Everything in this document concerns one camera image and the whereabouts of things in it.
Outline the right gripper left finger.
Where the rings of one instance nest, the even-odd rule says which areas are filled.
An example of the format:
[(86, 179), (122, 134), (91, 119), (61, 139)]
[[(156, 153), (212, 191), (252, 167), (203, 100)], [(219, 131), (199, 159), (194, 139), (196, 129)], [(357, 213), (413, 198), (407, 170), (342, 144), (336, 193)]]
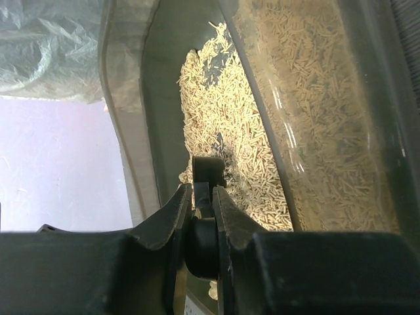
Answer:
[(183, 314), (191, 195), (128, 230), (1, 234), (1, 313)]

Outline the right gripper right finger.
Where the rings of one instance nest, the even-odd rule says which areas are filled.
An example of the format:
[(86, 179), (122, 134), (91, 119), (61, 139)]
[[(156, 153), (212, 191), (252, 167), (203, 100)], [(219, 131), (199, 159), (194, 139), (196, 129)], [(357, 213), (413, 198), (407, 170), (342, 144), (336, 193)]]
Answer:
[(270, 232), (213, 190), (220, 314), (418, 314), (419, 256), (394, 234)]

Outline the black slotted litter scoop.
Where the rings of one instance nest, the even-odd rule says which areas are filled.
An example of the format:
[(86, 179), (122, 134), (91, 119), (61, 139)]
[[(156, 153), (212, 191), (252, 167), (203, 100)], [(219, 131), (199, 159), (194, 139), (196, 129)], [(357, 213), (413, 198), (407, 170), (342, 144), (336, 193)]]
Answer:
[(192, 158), (194, 216), (187, 231), (184, 258), (190, 273), (201, 279), (217, 280), (219, 276), (213, 189), (226, 187), (224, 170), (224, 161), (219, 157)]

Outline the dark translucent litter box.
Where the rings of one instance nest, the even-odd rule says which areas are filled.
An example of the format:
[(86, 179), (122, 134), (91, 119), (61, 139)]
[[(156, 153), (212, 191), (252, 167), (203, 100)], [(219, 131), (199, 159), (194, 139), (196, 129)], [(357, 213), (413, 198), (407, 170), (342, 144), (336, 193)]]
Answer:
[[(225, 23), (293, 230), (262, 227), (394, 234), (419, 256), (418, 93), (399, 8), (395, 1), (106, 1), (100, 80), (145, 220), (189, 184), (185, 250), (193, 157), (177, 81), (187, 53), (203, 47), (212, 24)], [(218, 279), (186, 271), (184, 310), (186, 303), (204, 309), (204, 287)]]

